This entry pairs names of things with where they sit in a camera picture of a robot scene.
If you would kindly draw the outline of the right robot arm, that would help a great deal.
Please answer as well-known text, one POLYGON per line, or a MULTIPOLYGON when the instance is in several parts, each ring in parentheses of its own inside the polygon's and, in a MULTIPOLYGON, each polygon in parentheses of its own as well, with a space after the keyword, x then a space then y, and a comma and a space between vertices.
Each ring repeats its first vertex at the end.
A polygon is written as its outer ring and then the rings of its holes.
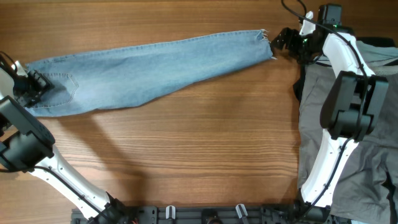
POLYGON ((326 56, 335 82, 320 112, 323 135, 317 158, 294 204, 282 216, 289 223, 326 223, 344 166, 374 130, 389 84, 366 65, 353 30, 341 24, 342 6, 321 5, 316 21, 311 11, 289 12, 298 17, 301 28, 282 29, 271 49, 287 49, 303 67, 326 56))

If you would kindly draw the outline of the light blue denim jeans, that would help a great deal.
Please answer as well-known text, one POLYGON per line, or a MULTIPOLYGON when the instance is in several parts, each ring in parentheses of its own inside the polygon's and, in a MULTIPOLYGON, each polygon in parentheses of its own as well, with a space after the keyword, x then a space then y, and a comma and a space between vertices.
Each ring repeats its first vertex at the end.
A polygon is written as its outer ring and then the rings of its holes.
POLYGON ((58 117, 137 107, 271 58, 263 29, 46 58, 27 64, 53 86, 29 111, 58 117))

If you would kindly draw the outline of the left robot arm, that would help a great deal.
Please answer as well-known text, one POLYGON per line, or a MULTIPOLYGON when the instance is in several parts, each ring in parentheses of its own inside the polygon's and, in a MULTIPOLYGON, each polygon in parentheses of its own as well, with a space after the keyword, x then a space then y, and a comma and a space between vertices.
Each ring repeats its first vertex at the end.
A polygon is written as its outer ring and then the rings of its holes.
POLYGON ((1 131, 16 132, 1 141, 2 173, 30 173, 76 205, 88 223, 137 223, 135 211, 85 179, 61 155, 52 133, 28 109, 53 84, 1 52, 1 131))

